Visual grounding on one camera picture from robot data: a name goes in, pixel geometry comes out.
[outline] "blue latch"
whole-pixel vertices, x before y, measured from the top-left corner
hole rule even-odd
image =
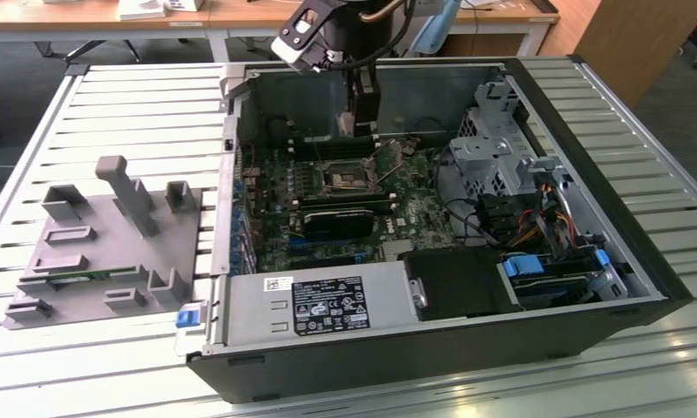
[[[198,327],[201,315],[198,310],[180,311],[176,317],[176,328]]]
[[[514,277],[525,274],[544,273],[542,263],[538,260],[537,255],[514,255],[502,263],[502,269],[506,272],[506,276]]]
[[[604,250],[596,250],[593,255],[596,255],[596,260],[600,262],[602,267],[609,265],[609,255]]]

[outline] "gray plastic part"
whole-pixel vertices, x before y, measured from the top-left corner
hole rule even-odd
[[[148,282],[149,272],[144,266],[137,266],[133,272],[112,273],[110,278],[118,284],[133,282]]]
[[[188,284],[181,280],[181,275],[174,268],[170,269],[168,283],[154,270],[149,272],[148,290],[162,305],[180,304],[189,294]]]
[[[52,308],[50,315],[8,315],[6,328],[170,312],[190,300],[202,191],[190,189],[194,209],[188,212],[170,211],[165,191],[145,194],[152,208],[149,216],[158,226],[158,233],[152,237],[140,236],[130,218],[113,203],[114,195],[84,198],[84,202],[72,205],[78,217],[62,221],[61,225],[52,218],[46,220],[13,300],[16,303],[26,298],[44,300]],[[57,230],[93,230],[94,239],[46,242],[48,232]],[[172,270],[176,274],[170,281]],[[153,280],[148,289],[153,271],[161,279]],[[137,289],[145,304],[109,309],[104,303],[105,293],[129,288]]]
[[[74,206],[85,201],[85,197],[73,185],[54,185],[46,191],[41,206],[49,216],[61,224],[64,221],[80,219]]]
[[[165,200],[172,212],[194,210],[196,200],[185,181],[170,181],[165,188]]]
[[[144,307],[146,301],[136,287],[129,287],[126,289],[106,290],[104,304],[113,311],[122,311],[125,309]]]
[[[44,241],[52,246],[92,241],[94,237],[97,237],[97,233],[90,226],[72,226],[69,228],[49,229],[44,234]]]
[[[41,299],[24,298],[8,305],[4,314],[13,320],[45,320],[50,317],[52,306]]]
[[[88,259],[82,254],[44,257],[36,259],[32,265],[36,273],[74,272],[86,269]]]
[[[37,293],[57,290],[54,285],[52,285],[50,281],[42,278],[32,278],[30,280],[21,279],[16,287],[21,289],[25,293]]]
[[[140,230],[144,237],[158,233],[158,226],[149,216],[149,195],[144,186],[138,188],[126,176],[126,158],[121,155],[101,157],[94,166],[94,175],[108,181],[113,188],[124,213]]]

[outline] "motherboard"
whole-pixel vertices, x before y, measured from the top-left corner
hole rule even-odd
[[[289,139],[245,147],[244,185],[257,271],[394,261],[458,245],[433,189],[438,148],[413,136]]]

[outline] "white box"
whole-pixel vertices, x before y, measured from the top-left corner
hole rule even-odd
[[[201,3],[204,0],[165,0],[165,8],[174,11],[198,11]]]

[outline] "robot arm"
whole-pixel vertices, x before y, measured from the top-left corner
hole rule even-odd
[[[404,4],[402,27],[390,39],[390,16]],[[348,106],[338,125],[345,136],[376,130],[381,97],[376,60],[402,39],[414,5],[409,0],[305,0],[272,43],[273,52],[297,71],[344,72]]]

